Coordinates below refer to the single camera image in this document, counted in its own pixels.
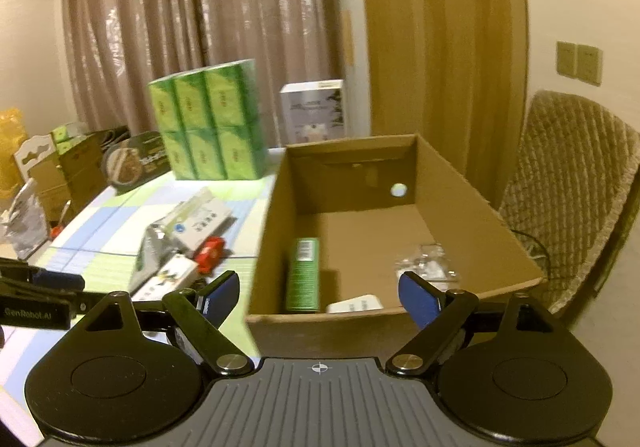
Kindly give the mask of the white blue ointment box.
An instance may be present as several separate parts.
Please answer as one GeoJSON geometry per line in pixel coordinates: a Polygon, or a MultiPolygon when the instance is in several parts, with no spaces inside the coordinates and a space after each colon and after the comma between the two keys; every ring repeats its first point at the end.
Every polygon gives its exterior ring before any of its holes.
{"type": "Polygon", "coordinates": [[[189,288],[198,278],[198,264],[183,254],[176,253],[160,267],[160,271],[147,280],[134,295],[132,300],[160,301],[169,292],[181,288],[189,288]]]}

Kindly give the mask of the white item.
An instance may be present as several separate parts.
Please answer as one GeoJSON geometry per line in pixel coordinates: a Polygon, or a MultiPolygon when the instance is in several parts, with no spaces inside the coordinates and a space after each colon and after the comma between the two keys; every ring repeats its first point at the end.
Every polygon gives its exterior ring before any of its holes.
{"type": "Polygon", "coordinates": [[[396,277],[412,271],[425,281],[434,283],[439,290],[448,290],[459,285],[459,275],[452,269],[445,249],[438,242],[419,245],[395,264],[396,277]]]}

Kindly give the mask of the red candy wrapper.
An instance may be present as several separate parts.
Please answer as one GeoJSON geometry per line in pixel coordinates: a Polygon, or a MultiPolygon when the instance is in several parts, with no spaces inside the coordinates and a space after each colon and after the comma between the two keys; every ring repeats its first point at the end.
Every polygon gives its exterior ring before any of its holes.
{"type": "Polygon", "coordinates": [[[208,237],[196,251],[193,261],[198,264],[198,274],[206,276],[213,273],[215,267],[224,259],[226,241],[218,236],[208,237]]]}

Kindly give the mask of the white power adapter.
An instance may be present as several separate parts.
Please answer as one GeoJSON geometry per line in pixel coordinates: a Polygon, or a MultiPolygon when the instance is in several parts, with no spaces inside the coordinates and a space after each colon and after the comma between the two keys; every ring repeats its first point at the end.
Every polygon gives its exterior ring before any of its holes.
{"type": "Polygon", "coordinates": [[[378,297],[373,294],[363,294],[359,297],[351,297],[347,300],[331,303],[326,307],[326,311],[329,314],[338,314],[356,313],[356,311],[377,311],[382,308],[383,305],[378,297]]]}

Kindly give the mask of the silver green foil pouch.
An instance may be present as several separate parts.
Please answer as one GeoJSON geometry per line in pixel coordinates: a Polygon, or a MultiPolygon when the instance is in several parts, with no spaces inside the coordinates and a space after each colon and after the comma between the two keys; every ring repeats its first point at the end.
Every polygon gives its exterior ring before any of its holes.
{"type": "Polygon", "coordinates": [[[129,279],[129,292],[136,293],[160,271],[174,252],[169,233],[160,221],[146,227],[129,279]]]}

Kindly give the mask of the white green tablets box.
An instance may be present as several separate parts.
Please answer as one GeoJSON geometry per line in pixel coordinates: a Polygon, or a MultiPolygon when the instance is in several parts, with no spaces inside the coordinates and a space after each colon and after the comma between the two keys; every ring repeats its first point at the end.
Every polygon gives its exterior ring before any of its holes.
{"type": "Polygon", "coordinates": [[[230,216],[231,209],[204,187],[169,211],[160,220],[160,227],[171,245],[192,257],[230,216]]]}

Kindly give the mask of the green white medicine box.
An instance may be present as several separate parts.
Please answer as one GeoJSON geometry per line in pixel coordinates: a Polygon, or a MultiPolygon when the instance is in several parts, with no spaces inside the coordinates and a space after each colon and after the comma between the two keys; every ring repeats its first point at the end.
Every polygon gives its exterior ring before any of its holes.
{"type": "Polygon", "coordinates": [[[297,238],[288,261],[284,298],[287,313],[317,313],[320,308],[320,243],[318,238],[297,238]]]}

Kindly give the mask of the silver foil bag at edge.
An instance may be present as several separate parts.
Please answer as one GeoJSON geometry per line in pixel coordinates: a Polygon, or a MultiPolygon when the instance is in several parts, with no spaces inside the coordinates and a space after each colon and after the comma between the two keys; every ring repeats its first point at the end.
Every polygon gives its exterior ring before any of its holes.
{"type": "Polygon", "coordinates": [[[17,259],[26,261],[49,237],[49,223],[38,199],[37,182],[29,178],[11,207],[1,215],[1,238],[9,242],[17,259]]]}

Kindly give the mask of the brown cardboard boxes stack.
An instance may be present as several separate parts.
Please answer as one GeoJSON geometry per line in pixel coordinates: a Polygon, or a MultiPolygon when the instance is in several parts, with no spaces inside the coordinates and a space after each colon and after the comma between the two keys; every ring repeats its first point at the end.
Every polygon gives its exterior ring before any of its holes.
{"type": "Polygon", "coordinates": [[[58,222],[70,202],[64,221],[70,221],[106,187],[101,170],[108,147],[130,136],[128,126],[91,132],[53,144],[50,155],[40,155],[26,175],[36,182],[36,194],[47,220],[58,222]]]}

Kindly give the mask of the white cardboard hanger card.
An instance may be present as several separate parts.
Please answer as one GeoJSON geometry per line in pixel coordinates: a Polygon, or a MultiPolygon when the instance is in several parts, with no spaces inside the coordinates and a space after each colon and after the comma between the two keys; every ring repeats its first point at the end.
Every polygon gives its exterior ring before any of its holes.
{"type": "Polygon", "coordinates": [[[35,135],[27,138],[13,154],[23,181],[27,182],[29,180],[29,170],[31,168],[42,160],[47,159],[50,155],[55,154],[55,152],[55,144],[50,134],[35,135]]]}

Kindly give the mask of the small green boxes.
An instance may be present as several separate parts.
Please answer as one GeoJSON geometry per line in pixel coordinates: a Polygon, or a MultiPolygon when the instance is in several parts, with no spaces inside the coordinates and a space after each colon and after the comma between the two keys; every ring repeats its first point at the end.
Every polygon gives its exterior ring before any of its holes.
{"type": "Polygon", "coordinates": [[[89,135],[89,129],[85,122],[68,122],[54,128],[50,135],[54,143],[56,152],[59,155],[65,154],[73,147],[79,145],[89,135]]]}

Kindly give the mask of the yellow plastic bag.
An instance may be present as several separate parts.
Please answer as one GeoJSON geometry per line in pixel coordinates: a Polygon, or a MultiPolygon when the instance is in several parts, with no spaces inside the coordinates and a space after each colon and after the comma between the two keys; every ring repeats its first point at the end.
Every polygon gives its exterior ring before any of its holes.
{"type": "Polygon", "coordinates": [[[28,138],[20,109],[10,108],[0,112],[0,195],[2,200],[14,196],[23,185],[20,169],[14,154],[28,138]]]}

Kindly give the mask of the large cardboard box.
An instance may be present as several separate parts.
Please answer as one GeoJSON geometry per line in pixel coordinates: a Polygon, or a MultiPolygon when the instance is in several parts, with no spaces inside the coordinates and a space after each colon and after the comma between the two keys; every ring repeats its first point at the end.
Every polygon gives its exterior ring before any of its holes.
{"type": "Polygon", "coordinates": [[[418,135],[292,145],[274,183],[245,318],[260,355],[393,356],[416,324],[398,297],[396,264],[436,242],[463,290],[500,300],[544,275],[485,198],[418,135]],[[319,242],[323,306],[360,295],[376,311],[285,308],[295,241],[319,242]]]}

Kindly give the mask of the dark oval food tray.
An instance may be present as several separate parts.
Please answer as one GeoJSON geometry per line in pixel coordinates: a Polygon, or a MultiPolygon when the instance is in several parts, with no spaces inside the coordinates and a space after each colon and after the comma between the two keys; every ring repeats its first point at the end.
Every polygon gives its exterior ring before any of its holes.
{"type": "Polygon", "coordinates": [[[102,172],[107,184],[119,195],[128,193],[170,171],[168,155],[160,133],[144,132],[107,149],[102,172]]]}

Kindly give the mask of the green tissue multipack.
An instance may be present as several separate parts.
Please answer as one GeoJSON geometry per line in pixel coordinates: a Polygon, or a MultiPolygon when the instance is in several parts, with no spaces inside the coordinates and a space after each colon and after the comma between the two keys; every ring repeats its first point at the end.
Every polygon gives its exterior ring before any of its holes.
{"type": "Polygon", "coordinates": [[[253,59],[180,71],[148,83],[151,105],[178,180],[253,181],[264,175],[253,59]]]}

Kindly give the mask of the white humidifier box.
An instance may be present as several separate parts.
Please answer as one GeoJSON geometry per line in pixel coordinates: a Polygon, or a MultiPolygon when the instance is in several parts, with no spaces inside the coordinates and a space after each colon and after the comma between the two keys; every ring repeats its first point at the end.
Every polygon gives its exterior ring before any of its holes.
{"type": "Polygon", "coordinates": [[[281,89],[280,98],[288,144],[339,140],[346,136],[343,80],[288,83],[281,89]]]}

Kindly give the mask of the brown curtain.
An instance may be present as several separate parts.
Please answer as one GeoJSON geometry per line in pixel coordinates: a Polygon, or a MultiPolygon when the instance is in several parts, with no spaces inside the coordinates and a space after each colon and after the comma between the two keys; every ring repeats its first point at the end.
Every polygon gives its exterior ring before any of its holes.
{"type": "Polygon", "coordinates": [[[95,130],[152,130],[152,80],[250,58],[266,141],[280,146],[282,86],[342,73],[337,0],[63,0],[63,19],[75,107],[95,130]]]}

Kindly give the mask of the wooden door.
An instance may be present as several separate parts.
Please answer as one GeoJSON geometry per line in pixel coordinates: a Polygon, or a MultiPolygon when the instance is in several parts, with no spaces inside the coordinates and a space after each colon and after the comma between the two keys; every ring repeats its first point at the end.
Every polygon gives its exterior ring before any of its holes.
{"type": "Polygon", "coordinates": [[[371,130],[422,135],[493,206],[525,114],[526,0],[364,0],[371,130]]]}

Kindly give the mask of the red handled tool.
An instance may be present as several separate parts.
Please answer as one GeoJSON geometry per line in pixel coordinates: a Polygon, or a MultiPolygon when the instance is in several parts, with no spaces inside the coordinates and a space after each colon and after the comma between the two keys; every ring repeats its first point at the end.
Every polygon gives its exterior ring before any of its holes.
{"type": "Polygon", "coordinates": [[[66,221],[67,221],[67,215],[68,213],[70,213],[71,207],[72,207],[72,200],[67,200],[64,206],[62,207],[62,211],[60,213],[60,216],[58,217],[58,222],[56,222],[50,230],[51,240],[58,238],[58,236],[60,236],[60,233],[62,233],[62,231],[64,230],[66,221]]]}

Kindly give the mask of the wall switch plates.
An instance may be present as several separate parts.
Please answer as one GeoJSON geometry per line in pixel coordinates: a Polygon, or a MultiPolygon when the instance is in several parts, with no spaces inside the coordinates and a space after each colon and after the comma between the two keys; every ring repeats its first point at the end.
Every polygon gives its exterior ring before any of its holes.
{"type": "Polygon", "coordinates": [[[555,69],[563,77],[600,86],[603,51],[595,46],[566,41],[556,42],[555,69]]]}

